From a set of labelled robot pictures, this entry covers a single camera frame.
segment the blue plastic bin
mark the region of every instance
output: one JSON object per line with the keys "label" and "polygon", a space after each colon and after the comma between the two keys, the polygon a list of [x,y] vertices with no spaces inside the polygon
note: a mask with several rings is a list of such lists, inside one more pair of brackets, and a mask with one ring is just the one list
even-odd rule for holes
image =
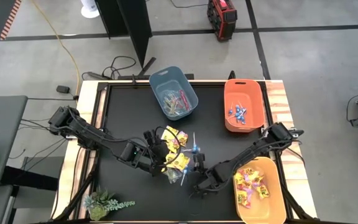
{"label": "blue plastic bin", "polygon": [[[158,103],[160,103],[162,111],[167,118],[172,121],[176,121],[191,114],[198,105],[198,97],[194,92],[193,87],[191,87],[185,74],[183,74],[178,67],[172,66],[154,73],[150,76],[149,82]],[[184,91],[190,109],[178,115],[170,115],[164,109],[164,96],[166,96],[169,91],[180,90]]]}

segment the red power station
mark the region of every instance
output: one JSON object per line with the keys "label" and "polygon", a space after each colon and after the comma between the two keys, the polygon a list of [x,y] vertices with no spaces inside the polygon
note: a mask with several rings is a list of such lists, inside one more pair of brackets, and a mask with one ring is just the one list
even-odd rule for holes
{"label": "red power station", "polygon": [[218,41],[231,39],[237,21],[231,0],[209,0],[207,15]]}

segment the potted succulent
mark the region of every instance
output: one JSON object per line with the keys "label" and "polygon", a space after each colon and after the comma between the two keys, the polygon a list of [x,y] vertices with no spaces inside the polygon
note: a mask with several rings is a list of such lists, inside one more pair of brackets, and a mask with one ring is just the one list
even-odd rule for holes
{"label": "potted succulent", "polygon": [[87,195],[84,200],[84,207],[89,212],[89,216],[94,221],[99,221],[110,211],[119,210],[135,205],[135,202],[118,202],[109,194],[107,190],[101,190],[100,187],[91,195]]}

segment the yellow cable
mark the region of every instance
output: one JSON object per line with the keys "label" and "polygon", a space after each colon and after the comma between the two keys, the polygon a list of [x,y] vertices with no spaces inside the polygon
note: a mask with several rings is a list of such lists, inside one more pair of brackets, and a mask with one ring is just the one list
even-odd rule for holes
{"label": "yellow cable", "polygon": [[34,6],[37,8],[37,10],[42,14],[42,16],[44,17],[44,19],[48,22],[50,28],[51,28],[51,29],[53,30],[53,32],[55,33],[55,36],[56,36],[57,40],[59,40],[60,45],[66,50],[66,52],[69,54],[71,60],[72,60],[73,63],[74,63],[75,70],[76,70],[76,72],[77,72],[77,87],[76,87],[76,89],[75,89],[75,95],[78,96],[78,90],[79,90],[79,87],[80,87],[80,71],[79,71],[79,69],[78,69],[77,63],[75,62],[74,57],[72,56],[72,54],[71,54],[71,53],[67,50],[67,48],[63,45],[62,40],[60,40],[59,35],[57,34],[55,28],[53,28],[52,24],[49,22],[47,16],[44,14],[44,12],[41,10],[41,8],[39,8],[38,4],[35,3],[34,0],[31,0],[31,1],[32,1],[32,3],[34,4]]}

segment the plastic bin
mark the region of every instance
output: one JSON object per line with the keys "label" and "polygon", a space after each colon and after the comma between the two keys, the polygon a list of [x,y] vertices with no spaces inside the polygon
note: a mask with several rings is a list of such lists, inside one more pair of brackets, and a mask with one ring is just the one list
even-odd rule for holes
{"label": "plastic bin", "polygon": [[250,208],[245,208],[238,204],[237,188],[233,178],[238,216],[247,224],[284,223],[287,214],[285,213],[284,198],[276,164],[267,157],[256,157],[255,160],[240,167],[240,169],[244,168],[259,171],[259,174],[264,177],[262,181],[266,185],[270,196],[259,199],[259,194],[254,192],[251,196]]}
{"label": "plastic bin", "polygon": [[[168,67],[159,72],[154,73],[149,78],[150,86],[153,89],[155,97],[160,103],[161,109],[168,119],[172,121],[176,121],[180,118],[183,118],[197,107],[198,98],[196,93],[194,92],[193,87],[191,87],[189,81],[187,80],[185,74],[178,67]],[[170,115],[164,109],[164,97],[167,95],[169,91],[180,91],[183,90],[184,97],[187,100],[189,109],[186,111],[176,114]]]}
{"label": "plastic bin", "polygon": [[[247,109],[245,124],[236,121],[236,105]],[[265,122],[262,91],[257,82],[247,79],[231,79],[224,85],[224,116],[229,131],[249,133]]]}

